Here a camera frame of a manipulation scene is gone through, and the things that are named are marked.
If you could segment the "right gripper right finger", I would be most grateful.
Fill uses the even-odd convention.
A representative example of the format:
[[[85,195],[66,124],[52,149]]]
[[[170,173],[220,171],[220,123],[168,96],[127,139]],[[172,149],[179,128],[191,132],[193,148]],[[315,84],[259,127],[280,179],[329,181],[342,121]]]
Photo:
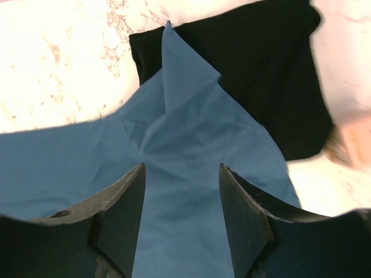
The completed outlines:
[[[327,217],[287,204],[222,164],[219,188],[235,277],[369,277],[370,210]]]

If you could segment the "blue t shirt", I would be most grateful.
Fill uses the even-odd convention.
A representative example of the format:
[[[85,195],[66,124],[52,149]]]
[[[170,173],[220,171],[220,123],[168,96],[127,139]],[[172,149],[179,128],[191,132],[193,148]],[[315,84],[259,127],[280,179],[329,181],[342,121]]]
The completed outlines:
[[[222,163],[299,205],[274,140],[170,24],[161,52],[112,115],[1,135],[2,277],[232,277]]]

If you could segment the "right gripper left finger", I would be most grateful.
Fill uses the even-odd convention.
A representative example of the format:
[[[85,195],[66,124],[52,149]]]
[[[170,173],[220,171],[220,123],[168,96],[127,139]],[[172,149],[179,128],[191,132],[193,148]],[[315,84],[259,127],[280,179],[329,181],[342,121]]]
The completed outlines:
[[[131,277],[146,189],[139,164],[48,218],[1,215],[2,277]]]

